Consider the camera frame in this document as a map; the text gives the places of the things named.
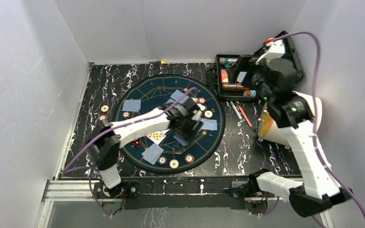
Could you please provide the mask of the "blue patterned card deck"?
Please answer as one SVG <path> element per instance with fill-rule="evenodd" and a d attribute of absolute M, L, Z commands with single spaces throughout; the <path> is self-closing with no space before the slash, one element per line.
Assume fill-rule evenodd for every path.
<path fill-rule="evenodd" d="M 236 82 L 241 84 L 243 82 L 243 80 L 245 79 L 246 74 L 247 74 L 247 72 L 243 72 L 243 71 L 239 72 Z"/>

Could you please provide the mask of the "dealt card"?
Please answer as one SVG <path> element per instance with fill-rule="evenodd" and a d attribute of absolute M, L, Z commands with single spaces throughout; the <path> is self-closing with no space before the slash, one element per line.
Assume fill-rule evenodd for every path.
<path fill-rule="evenodd" d="M 154 143 L 142 152 L 142 157 L 145 161 L 154 165 L 162 155 L 163 151 L 164 149 L 162 147 Z"/>
<path fill-rule="evenodd" d="M 202 130 L 209 130 L 209 131 L 218 130 L 217 120 L 206 119 L 206 118 L 199 118 L 199 120 L 202 122 L 202 126 L 201 126 Z"/>

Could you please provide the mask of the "cream chip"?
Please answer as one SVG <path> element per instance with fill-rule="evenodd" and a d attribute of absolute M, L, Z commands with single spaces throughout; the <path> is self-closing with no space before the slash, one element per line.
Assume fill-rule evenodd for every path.
<path fill-rule="evenodd" d="M 205 118 L 212 118 L 213 112 L 210 110 L 206 110 L 204 113 Z"/>
<path fill-rule="evenodd" d="M 169 162 L 169 166 L 172 169 L 177 169 L 179 167 L 179 161 L 177 159 L 172 159 Z"/>

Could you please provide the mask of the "red chip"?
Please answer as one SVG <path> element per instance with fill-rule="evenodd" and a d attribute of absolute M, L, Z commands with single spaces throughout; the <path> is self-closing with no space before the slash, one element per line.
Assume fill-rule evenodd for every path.
<path fill-rule="evenodd" d="M 191 154 L 186 154 L 186 156 L 185 156 L 185 161 L 186 161 L 187 163 L 192 163 L 192 162 L 194 162 L 194 160 L 195 160 L 195 158 L 194 158 L 194 156 L 193 156 L 193 155 L 191 155 Z"/>
<path fill-rule="evenodd" d="M 199 104 L 203 104 L 203 105 L 204 105 L 204 104 L 206 103 L 206 99 L 205 99 L 205 98 L 203 98 L 203 97 L 199 97 L 199 98 L 198 98 L 198 103 L 199 103 Z"/>

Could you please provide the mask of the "red triangle marker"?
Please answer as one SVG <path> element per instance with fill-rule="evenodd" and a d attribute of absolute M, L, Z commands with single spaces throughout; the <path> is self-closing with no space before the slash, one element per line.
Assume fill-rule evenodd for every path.
<path fill-rule="evenodd" d="M 132 141 L 132 145 L 133 146 L 136 146 L 137 148 L 139 148 L 140 145 L 141 145 L 141 140 L 140 139 L 136 139 L 136 140 Z"/>

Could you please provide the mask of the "cream chip off mat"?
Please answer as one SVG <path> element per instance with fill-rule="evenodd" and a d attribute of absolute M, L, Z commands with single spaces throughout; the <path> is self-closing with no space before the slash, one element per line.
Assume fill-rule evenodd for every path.
<path fill-rule="evenodd" d="M 103 106 L 101 106 L 101 112 L 104 112 L 104 113 L 106 113 L 106 112 L 108 112 L 109 111 L 109 106 L 108 105 L 103 105 Z"/>

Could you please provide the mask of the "red chip off mat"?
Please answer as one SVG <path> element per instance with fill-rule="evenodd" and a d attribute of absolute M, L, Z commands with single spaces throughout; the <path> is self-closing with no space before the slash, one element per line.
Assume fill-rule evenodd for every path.
<path fill-rule="evenodd" d="M 100 121 L 102 121 L 102 120 L 107 120 L 107 116 L 106 115 L 104 115 L 104 114 L 102 114 L 102 115 L 100 115 L 99 116 L 99 118 L 98 118 Z"/>

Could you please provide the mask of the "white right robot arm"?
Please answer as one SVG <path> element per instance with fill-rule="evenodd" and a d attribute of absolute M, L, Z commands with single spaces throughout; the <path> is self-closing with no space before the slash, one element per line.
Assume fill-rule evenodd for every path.
<path fill-rule="evenodd" d="M 351 192 L 328 172 L 329 165 L 315 134 L 317 111 L 293 90 L 298 73 L 292 62 L 283 58 L 286 49 L 282 39 L 268 39 L 265 48 L 257 58 L 239 56 L 227 69 L 228 79 L 234 83 L 240 72 L 246 73 L 242 85 L 255 90 L 265 102 L 270 117 L 294 153 L 303 181 L 262 169 L 250 174 L 241 189 L 255 197 L 268 192 L 288 200 L 294 211 L 306 218 L 351 199 Z"/>

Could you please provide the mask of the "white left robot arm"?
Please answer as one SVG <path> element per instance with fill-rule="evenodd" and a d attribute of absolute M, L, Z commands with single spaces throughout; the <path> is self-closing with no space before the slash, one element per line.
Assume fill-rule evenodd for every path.
<path fill-rule="evenodd" d="M 98 134 L 91 138 L 85 148 L 105 185 L 105 192 L 112 198 L 123 192 L 121 177 L 117 168 L 118 151 L 126 144 L 150 133 L 171 130 L 185 140 L 193 140 L 202 126 L 200 117 L 205 105 L 197 98 L 188 98 L 183 104 L 165 103 L 146 114 L 120 122 L 99 122 Z"/>

